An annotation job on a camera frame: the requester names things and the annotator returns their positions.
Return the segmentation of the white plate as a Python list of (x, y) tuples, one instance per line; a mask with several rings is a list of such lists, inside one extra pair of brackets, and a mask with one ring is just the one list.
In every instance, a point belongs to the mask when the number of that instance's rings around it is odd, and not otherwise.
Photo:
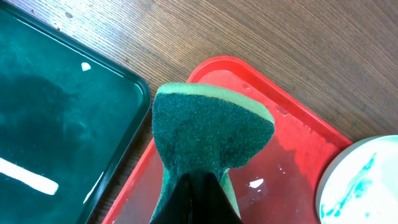
[(397, 136), (366, 138), (339, 153), (315, 205), (321, 223), (397, 224)]

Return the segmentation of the green scrubbing sponge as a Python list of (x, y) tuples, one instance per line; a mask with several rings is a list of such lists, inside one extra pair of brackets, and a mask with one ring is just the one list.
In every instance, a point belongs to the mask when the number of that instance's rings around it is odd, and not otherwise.
[(166, 83), (154, 98), (152, 130), (163, 179), (151, 221), (181, 176), (188, 174), (196, 223), (196, 183), (207, 172), (214, 173), (241, 219), (229, 170), (245, 166), (271, 140), (275, 121), (269, 110), (258, 101), (218, 86)]

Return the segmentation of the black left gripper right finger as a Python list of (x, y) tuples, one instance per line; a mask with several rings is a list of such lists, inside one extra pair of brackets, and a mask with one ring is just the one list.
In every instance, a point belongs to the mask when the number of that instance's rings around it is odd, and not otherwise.
[(242, 224), (214, 173), (207, 172), (196, 183), (196, 223)]

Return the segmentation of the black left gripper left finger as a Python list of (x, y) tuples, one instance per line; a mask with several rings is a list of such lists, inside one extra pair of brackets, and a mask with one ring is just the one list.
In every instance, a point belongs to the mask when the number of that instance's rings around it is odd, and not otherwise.
[(193, 188), (188, 174), (178, 180), (167, 203), (150, 224), (192, 224)]

